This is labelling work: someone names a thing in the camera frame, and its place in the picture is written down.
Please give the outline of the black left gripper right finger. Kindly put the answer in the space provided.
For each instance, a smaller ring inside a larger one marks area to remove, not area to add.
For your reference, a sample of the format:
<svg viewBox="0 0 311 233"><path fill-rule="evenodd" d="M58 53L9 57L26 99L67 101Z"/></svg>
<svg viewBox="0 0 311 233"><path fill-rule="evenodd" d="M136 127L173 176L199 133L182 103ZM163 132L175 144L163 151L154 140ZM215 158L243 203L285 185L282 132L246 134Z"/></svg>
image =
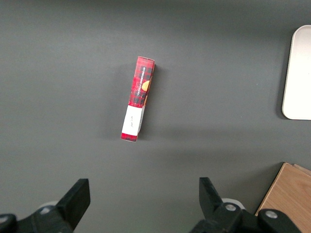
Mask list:
<svg viewBox="0 0 311 233"><path fill-rule="evenodd" d="M232 202L224 202L211 180L199 179L199 202L204 215L192 233L299 233L283 212L262 209L253 215Z"/></svg>

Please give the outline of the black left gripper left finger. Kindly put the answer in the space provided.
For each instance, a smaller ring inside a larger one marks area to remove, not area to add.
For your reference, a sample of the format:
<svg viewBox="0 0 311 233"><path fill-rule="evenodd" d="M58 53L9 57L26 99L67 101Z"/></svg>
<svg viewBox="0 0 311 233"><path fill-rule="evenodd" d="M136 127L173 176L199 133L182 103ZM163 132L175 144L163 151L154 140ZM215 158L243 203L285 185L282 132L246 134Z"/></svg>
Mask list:
<svg viewBox="0 0 311 233"><path fill-rule="evenodd" d="M1 214L2 233L72 233L90 205L89 180L79 179L56 203L47 203L28 217Z"/></svg>

